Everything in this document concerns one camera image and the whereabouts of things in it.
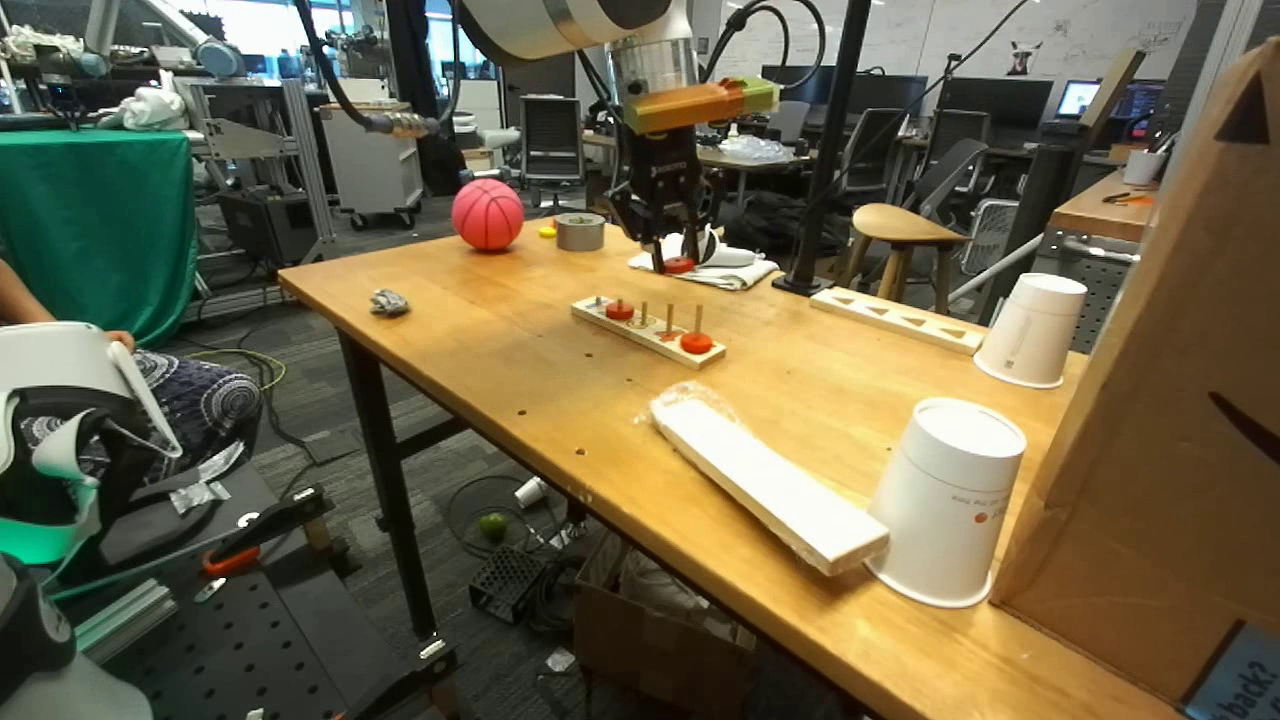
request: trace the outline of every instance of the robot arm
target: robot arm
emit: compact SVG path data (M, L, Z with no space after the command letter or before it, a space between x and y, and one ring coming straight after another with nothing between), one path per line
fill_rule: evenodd
M695 124L767 114L775 85L699 85L686 0L459 0L459 23L502 65L607 49L619 87L619 186L607 199L625 234L652 245L652 270L666 270L655 242L668 234L705 262Z

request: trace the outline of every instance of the white foam block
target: white foam block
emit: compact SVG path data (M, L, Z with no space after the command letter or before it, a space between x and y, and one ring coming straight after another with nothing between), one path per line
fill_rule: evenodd
M799 466L771 453L740 422L675 384L649 404L655 430L806 563L823 575L862 568L887 539L887 528L833 493Z
M971 330L971 324L959 324L959 320L948 320L948 315L938 315L938 314L922 314L922 308L909 308L909 306L892 306L892 299L882 299L882 295L864 295L864 293L854 293L854 290L813 293L813 306L830 308L830 314L840 314L840 315L869 320L869 324L886 324L886 330L895 330L895 331L912 331L922 341L932 341L932 345L943 345L943 349L957 349L957 353L978 353L986 345L986 337L990 337L986 330Z

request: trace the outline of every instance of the person's leg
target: person's leg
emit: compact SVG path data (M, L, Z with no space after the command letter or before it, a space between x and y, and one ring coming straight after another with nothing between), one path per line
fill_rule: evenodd
M261 387L247 371L162 353L135 353L135 368L149 378L158 404L184 446L182 467L209 461L234 442L252 447Z

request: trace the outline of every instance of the white paper cup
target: white paper cup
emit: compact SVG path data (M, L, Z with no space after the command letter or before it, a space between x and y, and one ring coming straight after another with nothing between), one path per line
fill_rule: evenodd
M978 368L1026 387L1057 387L1088 290L1051 272L1026 272L999 308Z
M1140 148L1127 155L1122 182L1133 187L1148 187L1148 186L1155 186L1162 168L1164 168L1164 151Z
M922 605L982 605L1026 447L1026 431L993 410L922 400L876 490L887 544L869 568Z

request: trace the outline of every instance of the cardboard box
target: cardboard box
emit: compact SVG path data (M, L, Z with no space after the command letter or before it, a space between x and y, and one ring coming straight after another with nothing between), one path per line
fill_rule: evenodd
M1223 75L999 568L995 605L1171 709L1280 632L1280 40Z
M758 638L717 638L694 616L619 596L625 539L594 544L572 599L584 673L686 716L740 716L752 696Z

